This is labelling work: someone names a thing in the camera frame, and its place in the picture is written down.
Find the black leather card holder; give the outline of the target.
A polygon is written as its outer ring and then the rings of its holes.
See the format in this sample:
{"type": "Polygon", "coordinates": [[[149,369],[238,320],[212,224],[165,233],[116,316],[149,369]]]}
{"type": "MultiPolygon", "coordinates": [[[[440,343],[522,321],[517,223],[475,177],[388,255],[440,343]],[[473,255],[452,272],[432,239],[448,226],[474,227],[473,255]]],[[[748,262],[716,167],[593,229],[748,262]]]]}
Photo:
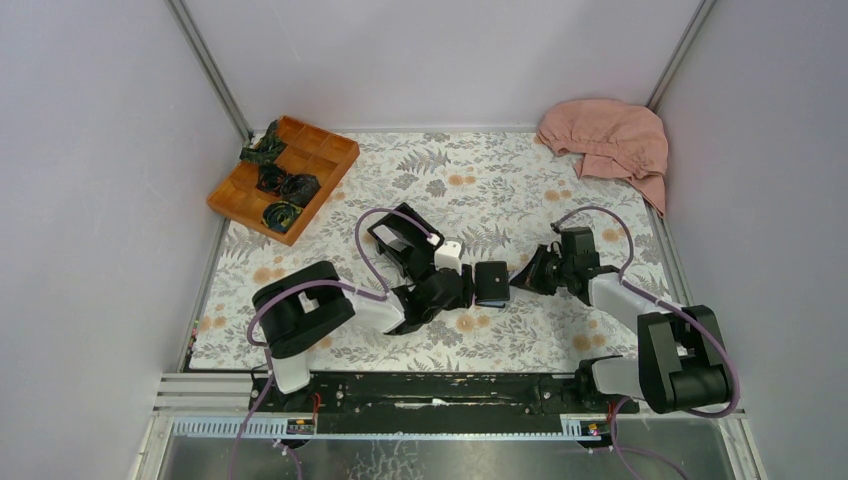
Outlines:
{"type": "Polygon", "coordinates": [[[504,308],[510,301],[508,264],[505,261],[485,261],[474,266],[474,304],[481,307],[504,308]]]}

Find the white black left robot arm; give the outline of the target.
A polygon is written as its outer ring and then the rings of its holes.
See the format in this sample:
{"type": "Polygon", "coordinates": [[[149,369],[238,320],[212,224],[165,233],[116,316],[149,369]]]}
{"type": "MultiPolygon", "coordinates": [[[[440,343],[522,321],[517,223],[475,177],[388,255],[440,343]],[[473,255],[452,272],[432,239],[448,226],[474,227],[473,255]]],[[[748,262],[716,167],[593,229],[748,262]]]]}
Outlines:
{"type": "Polygon", "coordinates": [[[272,398],[288,411],[310,397],[307,351],[346,323],[384,335],[415,333],[438,314],[467,308],[473,298],[472,267],[439,269],[411,285],[391,289],[384,300],[343,281],[333,264],[320,261],[258,290],[252,297],[273,373],[272,398]]]}

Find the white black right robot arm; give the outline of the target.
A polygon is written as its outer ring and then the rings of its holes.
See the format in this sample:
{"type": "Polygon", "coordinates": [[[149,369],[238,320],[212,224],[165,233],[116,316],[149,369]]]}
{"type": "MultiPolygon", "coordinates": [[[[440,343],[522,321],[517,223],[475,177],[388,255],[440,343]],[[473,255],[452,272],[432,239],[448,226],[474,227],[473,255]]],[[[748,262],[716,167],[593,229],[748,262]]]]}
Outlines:
{"type": "Polygon", "coordinates": [[[629,397],[656,413],[703,415],[709,406],[736,401],[714,312],[666,302],[628,282],[619,268],[602,264],[590,229],[562,230],[559,241],[537,248],[510,284],[540,295],[565,290],[635,333],[635,358],[611,355],[579,363],[573,396],[583,410],[597,412],[629,397]]]}

